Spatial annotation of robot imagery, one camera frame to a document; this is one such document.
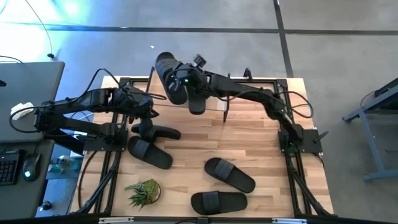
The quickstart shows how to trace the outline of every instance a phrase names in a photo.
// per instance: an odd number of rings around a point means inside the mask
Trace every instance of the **concrete floor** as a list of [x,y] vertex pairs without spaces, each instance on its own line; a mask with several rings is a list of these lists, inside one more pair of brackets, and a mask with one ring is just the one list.
[[[148,0],[61,1],[30,0],[48,24],[130,27],[210,27],[276,29],[272,0]],[[286,29],[397,30],[395,0],[279,0]],[[10,1],[0,20],[37,22],[23,0]],[[0,54],[25,62],[48,61],[47,36],[39,27],[0,23]],[[246,67],[255,77],[286,77],[279,34],[186,32],[67,32],[51,31],[53,52],[66,63],[57,98],[81,93],[99,67],[115,75],[147,75],[156,55],[168,50],[191,61],[199,53],[205,68],[240,76]],[[363,183],[375,166],[359,121],[341,117],[360,99],[397,77],[398,36],[287,35],[294,77],[304,78],[314,122],[329,131],[322,140],[325,172],[335,213],[341,217],[398,222],[398,179]],[[99,87],[102,77],[94,82]],[[372,119],[377,143],[396,144],[391,117]],[[394,165],[398,153],[386,157]],[[66,212],[73,193],[55,194],[62,180],[49,185],[45,198]],[[52,215],[49,211],[38,216]]]

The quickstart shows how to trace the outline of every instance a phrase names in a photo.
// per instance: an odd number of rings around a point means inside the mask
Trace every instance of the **plant pot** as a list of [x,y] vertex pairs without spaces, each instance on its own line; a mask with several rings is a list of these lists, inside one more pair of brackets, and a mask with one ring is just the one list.
[[157,193],[157,195],[153,198],[153,200],[152,200],[152,202],[151,202],[150,204],[153,204],[153,203],[155,203],[156,201],[158,201],[158,199],[160,198],[160,195],[162,194],[162,191],[161,191],[161,189],[160,189],[159,183],[156,182],[156,184],[157,184],[157,188],[158,188],[158,193]]

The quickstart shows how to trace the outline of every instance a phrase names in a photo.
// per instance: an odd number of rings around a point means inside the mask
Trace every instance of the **keyboard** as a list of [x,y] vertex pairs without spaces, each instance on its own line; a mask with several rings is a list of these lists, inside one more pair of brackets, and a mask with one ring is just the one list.
[[16,171],[20,155],[18,149],[0,151],[0,185],[16,183]]

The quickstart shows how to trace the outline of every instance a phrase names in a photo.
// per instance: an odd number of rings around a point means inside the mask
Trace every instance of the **potted succulent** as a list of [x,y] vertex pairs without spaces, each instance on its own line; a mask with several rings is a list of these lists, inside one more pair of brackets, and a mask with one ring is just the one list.
[[156,202],[160,197],[160,185],[154,179],[127,186],[124,190],[133,190],[136,193],[129,200],[130,205],[141,206],[139,210]]

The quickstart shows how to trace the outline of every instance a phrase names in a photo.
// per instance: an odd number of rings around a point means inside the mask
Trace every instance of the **wooden table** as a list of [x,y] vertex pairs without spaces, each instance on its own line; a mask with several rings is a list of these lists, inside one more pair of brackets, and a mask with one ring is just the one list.
[[[289,90],[306,96],[303,79],[288,78],[287,83]],[[264,84],[252,85],[273,88]],[[110,77],[105,77],[102,87],[109,86],[116,86],[116,84]],[[135,83],[134,86],[145,90],[147,83]],[[149,92],[164,94],[156,73],[152,76]],[[292,105],[304,103],[293,94],[290,94],[290,100]],[[205,162],[212,157],[227,159],[256,181],[255,190],[246,194],[247,209],[214,217],[294,216],[286,163],[284,156],[280,153],[277,140],[279,123],[267,117],[262,105],[235,99],[231,101],[228,119],[223,123],[224,104],[216,98],[208,100],[207,107],[210,110],[206,110],[199,116],[190,114],[186,106],[172,106],[168,101],[156,100],[155,104],[154,109],[160,113],[160,116],[153,119],[154,124],[175,128],[182,133],[178,141],[158,138],[155,143],[157,147],[172,155],[173,166],[169,170],[158,169],[133,158],[124,151],[119,166],[112,216],[200,216],[190,205],[190,197],[194,193],[211,190],[239,192],[210,177],[204,171]],[[297,109],[302,113],[309,113],[307,107]],[[111,117],[112,114],[96,114],[94,122],[110,122]],[[296,114],[294,114],[294,119],[304,128],[313,128],[312,119],[305,119]],[[103,160],[104,152],[98,152],[88,165],[81,186],[83,203],[98,185]],[[326,210],[333,212],[325,173],[319,158],[312,154],[302,154],[302,160],[308,188]],[[162,195],[156,203],[139,211],[138,208],[129,205],[130,201],[127,198],[132,195],[132,192],[124,191],[124,187],[151,178],[158,181],[162,187]],[[108,188],[109,186],[104,191],[102,208],[108,198]],[[300,208],[304,211],[302,193],[297,184],[296,188]],[[75,194],[71,211],[77,209],[77,194]]]

